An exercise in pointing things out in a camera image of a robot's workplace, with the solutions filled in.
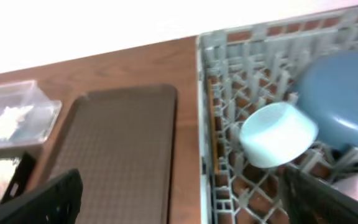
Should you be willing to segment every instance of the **brown tray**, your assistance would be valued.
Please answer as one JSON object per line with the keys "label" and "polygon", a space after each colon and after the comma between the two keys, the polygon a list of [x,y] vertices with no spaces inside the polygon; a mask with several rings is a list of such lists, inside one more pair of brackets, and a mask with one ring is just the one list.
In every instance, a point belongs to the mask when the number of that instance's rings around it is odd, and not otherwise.
{"label": "brown tray", "polygon": [[95,91],[73,104],[50,178],[78,168],[80,223],[166,223],[177,91]]}

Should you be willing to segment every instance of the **clear plastic container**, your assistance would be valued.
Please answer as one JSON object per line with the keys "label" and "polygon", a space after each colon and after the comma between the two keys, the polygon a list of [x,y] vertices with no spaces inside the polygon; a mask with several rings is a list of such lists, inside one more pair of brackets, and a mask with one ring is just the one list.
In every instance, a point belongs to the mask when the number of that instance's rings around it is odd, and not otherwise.
{"label": "clear plastic container", "polygon": [[[3,136],[0,137],[0,148],[42,144],[47,140],[61,107],[62,103],[51,101],[35,80],[0,85],[0,136]],[[22,116],[14,115],[10,108],[25,112]]]}

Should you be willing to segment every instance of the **dish rack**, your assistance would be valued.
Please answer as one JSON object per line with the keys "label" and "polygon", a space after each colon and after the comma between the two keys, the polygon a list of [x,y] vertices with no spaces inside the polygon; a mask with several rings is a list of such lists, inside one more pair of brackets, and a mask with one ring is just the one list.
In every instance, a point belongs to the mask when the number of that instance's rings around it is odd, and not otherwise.
{"label": "dish rack", "polygon": [[[258,169],[241,151],[244,120],[274,101],[318,57],[358,49],[358,7],[217,30],[196,41],[201,222],[289,223],[277,196],[281,167]],[[334,158],[315,142],[288,166],[328,183],[358,172],[358,147]]]}

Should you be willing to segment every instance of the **dish rack grid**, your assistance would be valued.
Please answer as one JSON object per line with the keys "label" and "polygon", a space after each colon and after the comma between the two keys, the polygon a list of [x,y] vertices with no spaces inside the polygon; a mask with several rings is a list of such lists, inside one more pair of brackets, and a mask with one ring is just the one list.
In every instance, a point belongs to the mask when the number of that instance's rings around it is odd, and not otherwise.
{"label": "dish rack grid", "polygon": [[[247,162],[240,126],[266,104],[295,104],[290,86],[317,58],[358,49],[358,7],[216,30],[201,34],[196,44],[201,222],[271,223],[285,217],[277,191],[269,190],[281,168]],[[333,158],[328,146],[316,142],[288,166],[332,183],[358,172],[358,147]],[[255,209],[255,200],[268,208]]]}

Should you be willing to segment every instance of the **wall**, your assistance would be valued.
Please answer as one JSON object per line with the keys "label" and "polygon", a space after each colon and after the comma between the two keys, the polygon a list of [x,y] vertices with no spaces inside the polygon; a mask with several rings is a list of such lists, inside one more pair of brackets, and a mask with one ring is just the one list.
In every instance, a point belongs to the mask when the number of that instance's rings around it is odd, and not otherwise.
{"label": "wall", "polygon": [[356,4],[358,0],[0,2],[0,73]]}

